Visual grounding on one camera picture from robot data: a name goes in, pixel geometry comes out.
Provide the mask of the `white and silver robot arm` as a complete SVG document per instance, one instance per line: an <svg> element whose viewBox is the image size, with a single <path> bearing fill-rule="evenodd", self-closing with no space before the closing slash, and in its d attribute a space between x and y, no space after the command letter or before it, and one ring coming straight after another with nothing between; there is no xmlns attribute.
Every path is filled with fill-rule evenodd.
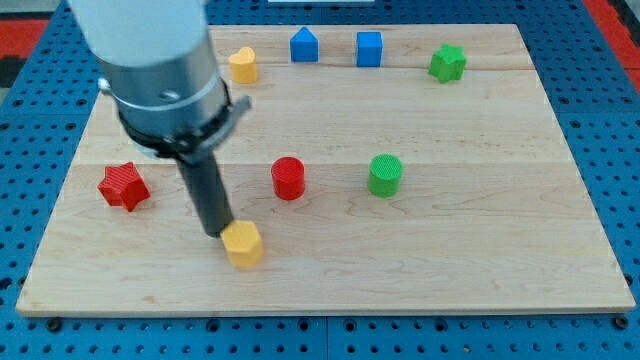
<svg viewBox="0 0 640 360"><path fill-rule="evenodd" d="M101 91L128 136L156 157L194 163L233 132L251 102L221 76L202 0L69 0Z"/></svg>

